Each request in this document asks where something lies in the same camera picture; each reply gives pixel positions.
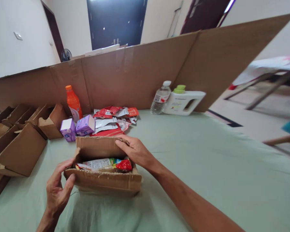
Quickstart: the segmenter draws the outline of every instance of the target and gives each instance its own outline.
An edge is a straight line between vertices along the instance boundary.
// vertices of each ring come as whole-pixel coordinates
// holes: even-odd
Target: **dark door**
[[[55,15],[48,9],[47,6],[44,5],[44,3],[42,2],[45,14],[46,14],[46,18],[49,24],[49,28],[51,30],[54,42],[55,42],[55,46],[59,55],[59,58],[61,60],[61,52],[63,51],[63,44],[61,41],[61,37],[60,37],[60,33],[59,33],[59,29],[57,26],[57,22],[55,19]]]
[[[193,0],[181,34],[217,27],[230,0]]]
[[[147,0],[87,0],[92,49],[141,42]]]

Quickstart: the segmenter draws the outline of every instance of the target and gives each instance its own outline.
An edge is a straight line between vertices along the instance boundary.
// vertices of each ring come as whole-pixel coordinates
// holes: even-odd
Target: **green bottle cap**
[[[185,92],[185,88],[186,88],[185,85],[178,85],[178,86],[173,90],[173,92],[174,92],[174,93],[184,93],[184,92]]]

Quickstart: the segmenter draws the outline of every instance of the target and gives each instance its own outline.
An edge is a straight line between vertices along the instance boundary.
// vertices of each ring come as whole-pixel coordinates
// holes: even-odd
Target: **human hand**
[[[66,160],[56,167],[54,173],[47,181],[47,205],[46,212],[51,217],[59,217],[64,208],[66,207],[71,191],[75,182],[75,174],[70,175],[65,183],[64,188],[61,184],[61,173],[69,166],[72,165],[74,158]]]
[[[117,135],[116,137],[124,139],[130,143],[128,146],[126,143],[116,140],[116,145],[122,149],[129,158],[141,167],[150,170],[152,167],[159,165],[159,161],[147,150],[144,144],[134,137],[127,135]]]

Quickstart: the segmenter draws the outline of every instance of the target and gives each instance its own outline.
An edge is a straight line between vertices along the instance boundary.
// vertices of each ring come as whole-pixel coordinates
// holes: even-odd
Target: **green tablecloth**
[[[247,231],[290,231],[290,160],[204,114],[140,111],[138,137],[187,185]],[[49,140],[29,178],[12,178],[0,196],[0,231],[34,231],[46,206],[45,186],[75,143]],[[143,168],[142,192],[114,198],[74,188],[56,231],[189,231],[184,219]]]

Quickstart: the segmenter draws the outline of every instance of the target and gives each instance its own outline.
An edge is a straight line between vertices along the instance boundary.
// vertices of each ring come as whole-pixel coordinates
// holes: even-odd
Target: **purple box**
[[[91,115],[87,115],[81,120],[77,121],[76,135],[85,136],[93,133],[96,129],[96,121]]]
[[[62,121],[60,132],[68,142],[75,141],[75,123],[72,118]]]

